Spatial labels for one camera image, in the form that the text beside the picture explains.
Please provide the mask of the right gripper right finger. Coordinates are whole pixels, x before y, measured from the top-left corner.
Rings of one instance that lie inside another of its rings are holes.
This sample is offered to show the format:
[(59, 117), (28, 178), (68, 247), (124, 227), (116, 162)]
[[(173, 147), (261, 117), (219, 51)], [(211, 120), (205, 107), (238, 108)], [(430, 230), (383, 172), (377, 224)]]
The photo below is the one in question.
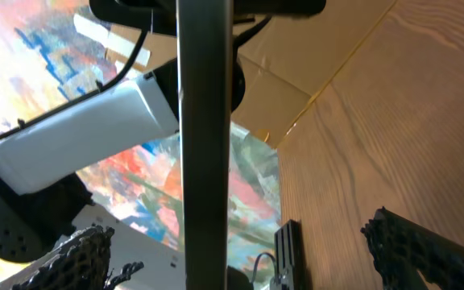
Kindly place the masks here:
[(464, 289), (464, 247), (385, 208), (361, 229), (383, 288)]

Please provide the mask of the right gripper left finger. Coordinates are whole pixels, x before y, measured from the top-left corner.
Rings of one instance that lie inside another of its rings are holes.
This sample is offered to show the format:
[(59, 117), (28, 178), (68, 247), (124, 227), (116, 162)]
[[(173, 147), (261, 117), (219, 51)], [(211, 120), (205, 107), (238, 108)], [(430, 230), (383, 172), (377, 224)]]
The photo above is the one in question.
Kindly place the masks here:
[(11, 290), (113, 290), (144, 268), (126, 263), (117, 275), (110, 269), (114, 228), (92, 225), (60, 244), (53, 256)]

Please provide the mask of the Galaxy S25 Ultra smartphone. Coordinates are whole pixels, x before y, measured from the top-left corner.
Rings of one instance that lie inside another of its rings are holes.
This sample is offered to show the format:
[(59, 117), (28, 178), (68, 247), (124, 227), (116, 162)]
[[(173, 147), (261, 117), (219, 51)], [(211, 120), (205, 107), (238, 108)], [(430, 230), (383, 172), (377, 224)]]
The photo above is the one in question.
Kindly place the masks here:
[(227, 287), (231, 0), (178, 0), (186, 287)]

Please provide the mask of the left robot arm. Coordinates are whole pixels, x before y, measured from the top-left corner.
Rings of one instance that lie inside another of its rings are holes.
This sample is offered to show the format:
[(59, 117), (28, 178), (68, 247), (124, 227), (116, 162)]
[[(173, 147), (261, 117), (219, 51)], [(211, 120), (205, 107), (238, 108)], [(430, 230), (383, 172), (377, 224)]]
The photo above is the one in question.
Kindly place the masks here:
[(176, 58), (94, 91), (0, 135), (0, 259), (37, 260), (104, 211), (77, 171), (136, 145), (180, 136), (187, 255), (201, 236), (226, 257), (230, 115), (244, 94), (232, 27), (250, 15), (308, 18), (323, 1), (92, 1), (104, 21), (177, 39)]

